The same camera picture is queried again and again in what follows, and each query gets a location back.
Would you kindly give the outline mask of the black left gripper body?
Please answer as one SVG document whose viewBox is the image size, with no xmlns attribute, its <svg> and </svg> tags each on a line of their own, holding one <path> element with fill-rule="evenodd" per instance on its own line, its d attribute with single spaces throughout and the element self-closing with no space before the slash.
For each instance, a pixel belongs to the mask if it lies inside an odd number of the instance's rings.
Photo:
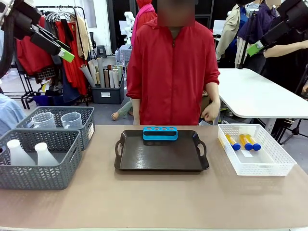
<svg viewBox="0 0 308 231">
<path fill-rule="evenodd" d="M 32 0 L 1 0 L 0 29 L 3 32 L 6 18 L 10 15 L 14 18 L 13 35 L 18 40 L 31 36 L 33 25 L 38 25 L 42 17 Z"/>
</svg>

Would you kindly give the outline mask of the person's left hand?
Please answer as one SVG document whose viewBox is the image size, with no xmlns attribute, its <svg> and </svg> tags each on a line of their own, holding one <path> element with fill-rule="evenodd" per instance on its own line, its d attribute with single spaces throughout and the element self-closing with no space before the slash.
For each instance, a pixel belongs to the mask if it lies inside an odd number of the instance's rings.
<svg viewBox="0 0 308 231">
<path fill-rule="evenodd" d="M 201 114 L 201 118 L 206 122 L 214 121 L 220 112 L 220 102 L 212 102 L 209 104 Z"/>
</svg>

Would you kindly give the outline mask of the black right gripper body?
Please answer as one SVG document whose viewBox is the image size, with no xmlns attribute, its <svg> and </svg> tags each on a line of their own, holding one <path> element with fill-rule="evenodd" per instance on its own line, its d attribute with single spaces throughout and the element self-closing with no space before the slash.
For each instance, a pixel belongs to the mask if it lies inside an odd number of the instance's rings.
<svg viewBox="0 0 308 231">
<path fill-rule="evenodd" d="M 285 0 L 277 8 L 281 22 L 277 25 L 279 34 L 286 34 L 295 29 L 298 33 L 308 29 L 308 1 Z"/>
</svg>

